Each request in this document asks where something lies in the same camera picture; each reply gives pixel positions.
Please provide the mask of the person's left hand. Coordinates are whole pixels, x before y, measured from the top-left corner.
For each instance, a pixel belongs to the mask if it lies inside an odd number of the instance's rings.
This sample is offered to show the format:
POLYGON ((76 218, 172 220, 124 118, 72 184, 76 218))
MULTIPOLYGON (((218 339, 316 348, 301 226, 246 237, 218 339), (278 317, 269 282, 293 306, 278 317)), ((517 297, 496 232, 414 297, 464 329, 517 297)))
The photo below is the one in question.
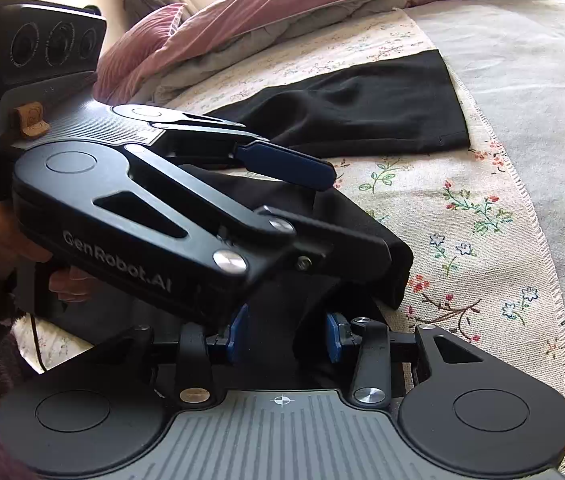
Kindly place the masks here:
MULTIPOLYGON (((0 203, 0 280, 8 278, 20 259, 34 263, 48 262, 51 253, 23 235, 11 206, 0 203)), ((96 278, 75 266, 56 271, 48 282, 49 290, 69 304, 89 300, 97 286, 96 278)))

